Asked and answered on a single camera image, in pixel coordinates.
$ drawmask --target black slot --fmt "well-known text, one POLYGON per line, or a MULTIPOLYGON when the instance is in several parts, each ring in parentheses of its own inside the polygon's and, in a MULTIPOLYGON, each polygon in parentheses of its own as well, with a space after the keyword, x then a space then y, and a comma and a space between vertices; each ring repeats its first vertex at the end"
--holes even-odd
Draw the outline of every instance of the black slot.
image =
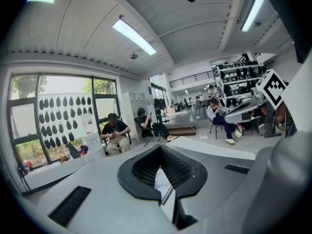
POLYGON ((90 192, 89 188, 76 187, 49 217, 59 225, 66 227, 90 192))
POLYGON ((238 165, 233 165, 233 164, 228 164, 226 167, 224 167, 225 169, 234 171, 234 172, 238 172, 241 174, 247 174, 250 170, 249 167, 244 167, 244 166, 238 166, 238 165))

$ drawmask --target seated man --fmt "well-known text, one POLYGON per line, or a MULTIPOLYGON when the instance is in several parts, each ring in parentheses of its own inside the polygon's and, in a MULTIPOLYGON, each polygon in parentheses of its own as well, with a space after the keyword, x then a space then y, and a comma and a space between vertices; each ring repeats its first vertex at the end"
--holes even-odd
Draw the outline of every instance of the seated man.
POLYGON ((116 114, 108 115, 108 123, 104 126, 101 134, 101 139, 109 138, 107 152, 110 156, 117 155, 130 150, 130 142, 126 136, 130 132, 128 127, 122 121, 117 120, 116 114))
MULTIPOLYGON (((151 123, 152 123, 151 115, 146 116, 144 108, 139 108, 138 109, 137 116, 138 116, 137 124, 142 129, 146 129, 146 128, 150 128, 151 127, 151 123)), ((168 129, 165 127, 165 125, 163 123, 154 123, 153 124, 153 130, 156 131, 156 132, 161 132, 163 137, 167 141, 171 141, 171 140, 174 140, 174 139, 177 138, 177 136, 172 136, 172 135, 169 134, 168 129)))
POLYGON ((236 130, 234 124, 229 124, 224 120, 223 116, 219 114, 219 110, 220 108, 218 107, 218 102, 216 98, 212 98, 210 106, 207 108, 207 115, 214 125, 224 125, 224 130, 226 132, 227 138, 225 141, 229 144, 235 144, 235 141, 232 137, 232 132, 234 132, 234 135, 238 138, 241 137, 242 134, 238 130, 236 130))

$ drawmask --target white sneaker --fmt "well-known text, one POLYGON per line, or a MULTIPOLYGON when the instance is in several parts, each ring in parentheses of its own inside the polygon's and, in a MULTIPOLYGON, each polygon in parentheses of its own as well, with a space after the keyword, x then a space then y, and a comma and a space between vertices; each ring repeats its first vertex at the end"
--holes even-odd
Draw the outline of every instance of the white sneaker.
POLYGON ((238 130, 235 130, 234 135, 237 138, 241 138, 242 137, 242 133, 240 131, 238 131, 238 130))
POLYGON ((235 144, 235 141, 232 138, 227 138, 225 141, 231 145, 235 144))
POLYGON ((171 141, 171 140, 174 140, 174 139, 176 139, 176 138, 177 138, 177 136, 169 135, 169 136, 167 137, 167 140, 168 140, 168 141, 171 141))

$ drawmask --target man in black shirt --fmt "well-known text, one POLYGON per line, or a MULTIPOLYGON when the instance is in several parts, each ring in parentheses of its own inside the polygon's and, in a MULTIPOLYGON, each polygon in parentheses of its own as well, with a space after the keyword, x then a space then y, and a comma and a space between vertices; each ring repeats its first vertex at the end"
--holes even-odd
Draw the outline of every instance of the man in black shirt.
POLYGON ((120 151, 124 153, 130 150, 130 143, 126 136, 128 132, 130 132, 130 127, 117 120, 116 114, 108 115, 108 123, 104 126, 101 139, 110 139, 107 145, 107 152, 110 156, 117 155, 120 151))
MULTIPOLYGON (((137 116, 138 116, 138 118, 137 118, 136 122, 143 129, 142 133, 144 134, 144 129, 151 127, 152 117, 151 117, 151 115, 148 115, 148 116, 145 115, 145 109, 144 108, 138 109, 137 116)), ((174 140, 177 138, 177 136, 170 135, 168 129, 166 128, 166 126, 163 123, 154 123, 153 124, 153 130, 156 132, 161 132, 167 141, 174 140)))

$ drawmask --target white ceiling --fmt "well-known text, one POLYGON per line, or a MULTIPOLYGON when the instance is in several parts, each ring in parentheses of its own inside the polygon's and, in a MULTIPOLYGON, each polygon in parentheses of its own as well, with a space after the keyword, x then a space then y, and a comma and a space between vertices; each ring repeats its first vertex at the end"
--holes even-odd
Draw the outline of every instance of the white ceiling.
POLYGON ((240 27, 252 0, 245 0, 224 52, 218 50, 234 0, 55 0, 28 2, 3 45, 6 54, 48 53, 87 59, 142 76, 162 63, 179 64, 194 56, 207 58, 243 50, 277 53, 290 39, 280 23, 261 45, 278 16, 268 0, 248 32, 240 27), (119 15, 136 29, 157 53, 149 56, 112 29, 119 15), (138 54, 130 59, 133 51, 138 54))

